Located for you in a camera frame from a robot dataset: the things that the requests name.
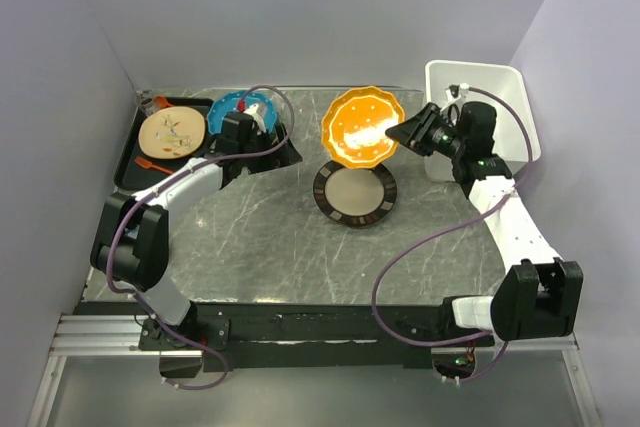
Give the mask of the orange plastic spoon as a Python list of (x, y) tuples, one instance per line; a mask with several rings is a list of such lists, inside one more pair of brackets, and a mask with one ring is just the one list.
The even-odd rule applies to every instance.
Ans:
[(169, 107), (173, 107), (173, 104), (164, 96), (155, 96), (152, 99), (151, 109), (153, 113)]

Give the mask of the aluminium rail frame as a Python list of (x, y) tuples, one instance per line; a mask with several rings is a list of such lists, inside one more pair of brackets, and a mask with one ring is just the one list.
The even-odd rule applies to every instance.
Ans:
[(27, 426), (47, 425), (69, 358), (141, 354), (141, 333), (142, 327), (133, 316), (63, 315), (54, 332)]

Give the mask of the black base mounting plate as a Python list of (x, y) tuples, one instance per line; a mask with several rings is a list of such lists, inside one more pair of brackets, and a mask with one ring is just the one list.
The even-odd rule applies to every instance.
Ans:
[(449, 306), (197, 303), (180, 326), (142, 316), (144, 351), (208, 347), (206, 372), (289, 367), (396, 365), (428, 369), (431, 345), (490, 346), (476, 329), (456, 326)]

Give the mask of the white plastic bin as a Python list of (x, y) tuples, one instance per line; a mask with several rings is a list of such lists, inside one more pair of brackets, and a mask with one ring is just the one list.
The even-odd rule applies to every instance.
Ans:
[(517, 69), (506, 65), (448, 60), (432, 60), (425, 65), (425, 100), (428, 102), (443, 108), (451, 99), (447, 89), (462, 83), (497, 96), (517, 113), (512, 116), (499, 103), (481, 94), (471, 92), (466, 97), (468, 101), (485, 102), (496, 109), (494, 151), (506, 161), (512, 173), (518, 173), (528, 160), (518, 121), (526, 128), (533, 159), (540, 158), (541, 148), (524, 79)]

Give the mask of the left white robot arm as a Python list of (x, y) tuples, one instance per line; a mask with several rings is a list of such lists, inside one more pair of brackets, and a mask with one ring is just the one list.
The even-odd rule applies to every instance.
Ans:
[(255, 114), (233, 111), (207, 157), (194, 157), (163, 181), (133, 195), (116, 192), (103, 206), (90, 265), (116, 293), (136, 296), (164, 322), (163, 337), (184, 349), (198, 337), (197, 313), (167, 273), (170, 233), (200, 200), (228, 186), (242, 172), (294, 165), (301, 156), (280, 121), (262, 131)]

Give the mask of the floral beige plate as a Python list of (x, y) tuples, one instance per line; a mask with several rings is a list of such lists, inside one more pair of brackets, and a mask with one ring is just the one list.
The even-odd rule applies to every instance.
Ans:
[(147, 157), (167, 160), (193, 154), (207, 132), (204, 116), (186, 107), (167, 107), (147, 117), (141, 124), (138, 143)]

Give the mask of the orange plastic fork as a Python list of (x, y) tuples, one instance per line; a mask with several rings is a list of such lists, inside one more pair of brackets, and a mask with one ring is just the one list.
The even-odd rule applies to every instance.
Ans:
[(151, 160), (146, 159), (146, 158), (141, 157), (141, 156), (137, 156), (134, 159), (134, 162), (135, 162), (136, 165), (138, 165), (139, 167), (141, 167), (143, 169), (146, 169), (146, 170), (155, 170), (155, 171), (167, 174), (167, 175), (173, 174), (172, 170), (170, 170), (168, 168), (165, 168), (165, 167), (163, 167), (161, 165), (155, 164)]

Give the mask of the blue polka dot plate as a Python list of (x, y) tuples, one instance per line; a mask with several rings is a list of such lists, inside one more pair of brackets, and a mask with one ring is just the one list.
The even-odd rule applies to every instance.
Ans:
[[(244, 94), (245, 90), (231, 92), (225, 94), (223, 97), (216, 100), (212, 104), (206, 117), (208, 132), (211, 135), (218, 135), (221, 132), (225, 115), (237, 109), (237, 104)], [(256, 102), (262, 102), (267, 106), (268, 112), (265, 116), (265, 121), (268, 129), (267, 132), (272, 133), (274, 130), (274, 125), (278, 120), (278, 114), (272, 101), (262, 93), (251, 92), (246, 96), (244, 102), (246, 107)]]

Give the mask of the orange polka dot plate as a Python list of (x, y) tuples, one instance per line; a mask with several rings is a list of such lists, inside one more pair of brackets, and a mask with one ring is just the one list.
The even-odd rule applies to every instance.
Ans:
[(331, 160), (349, 169), (373, 169), (394, 155), (398, 142), (386, 130), (405, 121), (395, 95), (376, 86), (338, 96), (321, 122), (321, 144)]

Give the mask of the brown rimmed beige plate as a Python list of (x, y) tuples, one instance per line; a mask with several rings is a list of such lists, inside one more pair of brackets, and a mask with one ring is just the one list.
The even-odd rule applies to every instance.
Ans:
[(330, 220), (351, 228), (365, 228), (385, 219), (395, 206), (398, 187), (383, 165), (372, 169), (349, 169), (335, 161), (316, 173), (313, 198)]

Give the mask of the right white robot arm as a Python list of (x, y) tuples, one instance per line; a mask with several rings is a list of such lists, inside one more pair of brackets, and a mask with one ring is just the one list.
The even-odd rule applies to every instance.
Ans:
[(439, 153), (450, 160), (455, 182), (487, 226), (504, 264), (494, 294), (442, 303), (436, 345), (460, 345), (480, 332), (514, 341), (565, 337), (574, 329), (582, 269), (561, 258), (529, 215), (516, 179), (494, 151), (496, 125), (496, 109), (485, 102), (465, 103), (456, 122), (429, 103), (386, 131), (420, 156)]

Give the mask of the clear glass cup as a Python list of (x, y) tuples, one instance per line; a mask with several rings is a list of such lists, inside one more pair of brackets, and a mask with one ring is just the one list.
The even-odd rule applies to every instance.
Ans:
[(149, 92), (141, 92), (136, 98), (136, 107), (145, 116), (153, 115), (157, 111), (155, 96)]

